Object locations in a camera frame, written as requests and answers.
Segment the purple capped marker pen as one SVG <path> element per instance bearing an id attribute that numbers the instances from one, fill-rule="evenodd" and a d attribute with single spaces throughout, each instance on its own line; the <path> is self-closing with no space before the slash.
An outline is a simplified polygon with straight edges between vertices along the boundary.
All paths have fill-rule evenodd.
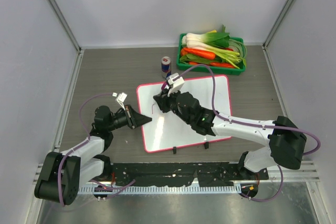
<path id="1" fill-rule="evenodd" d="M 168 82 L 164 82 L 161 86 L 161 94 L 167 93 L 169 91 L 169 84 Z"/>

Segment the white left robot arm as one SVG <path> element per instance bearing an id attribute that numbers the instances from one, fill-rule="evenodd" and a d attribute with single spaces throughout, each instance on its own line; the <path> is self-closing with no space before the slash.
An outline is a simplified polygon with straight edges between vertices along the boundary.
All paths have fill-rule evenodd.
<path id="1" fill-rule="evenodd" d="M 91 179 L 105 182 L 112 174 L 109 158 L 102 155 L 113 140 L 112 132 L 127 126 L 136 129 L 152 121 L 125 105 L 116 113 L 102 105 L 95 110 L 89 136 L 76 146 L 63 152 L 50 152 L 42 165 L 34 196 L 62 205 L 70 205 L 78 190 Z"/>

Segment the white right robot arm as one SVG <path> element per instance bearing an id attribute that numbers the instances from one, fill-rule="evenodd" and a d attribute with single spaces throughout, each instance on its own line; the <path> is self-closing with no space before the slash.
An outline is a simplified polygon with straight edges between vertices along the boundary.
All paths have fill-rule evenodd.
<path id="1" fill-rule="evenodd" d="M 307 138 L 285 116 L 274 121 L 257 121 L 224 115 L 202 107 L 189 92 L 161 91 L 153 99 L 161 112 L 174 113 L 200 135 L 233 136 L 261 144 L 262 148 L 241 155 L 237 173 L 242 179 L 250 179 L 260 170 L 275 165 L 291 170 L 301 167 Z"/>

